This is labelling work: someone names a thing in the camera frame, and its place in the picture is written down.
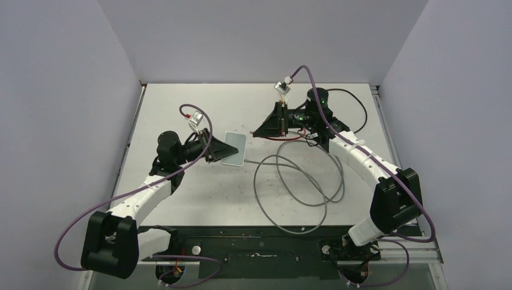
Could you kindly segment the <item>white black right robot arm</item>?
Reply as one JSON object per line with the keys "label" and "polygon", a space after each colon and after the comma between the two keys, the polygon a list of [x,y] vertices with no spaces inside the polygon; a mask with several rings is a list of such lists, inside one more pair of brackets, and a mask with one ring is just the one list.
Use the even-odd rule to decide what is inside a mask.
{"label": "white black right robot arm", "polygon": [[420,180],[412,169],[400,169],[378,156],[328,107],[329,89],[307,92],[305,102],[295,109],[283,101],[253,132],[255,138],[285,137],[291,129],[305,129],[328,153],[354,170],[371,188],[373,199],[367,217],[348,230],[341,243],[343,254],[356,259],[366,244],[387,236],[423,214]]}

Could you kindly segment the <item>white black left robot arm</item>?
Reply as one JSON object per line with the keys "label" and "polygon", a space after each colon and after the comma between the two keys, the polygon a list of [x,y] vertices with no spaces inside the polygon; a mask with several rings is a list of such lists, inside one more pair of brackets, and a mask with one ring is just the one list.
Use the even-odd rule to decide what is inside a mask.
{"label": "white black left robot arm", "polygon": [[208,163],[229,157],[242,158],[245,147],[245,136],[225,135],[224,141],[220,141],[207,128],[200,130],[197,140],[186,143],[181,143],[179,135],[172,130],[160,134],[157,156],[138,193],[107,212],[96,211],[89,218],[81,266],[126,279],[140,260],[153,254],[158,253],[165,260],[175,259],[180,243],[171,238],[171,229],[155,226],[140,232],[140,223],[180,186],[184,165],[201,153]]}

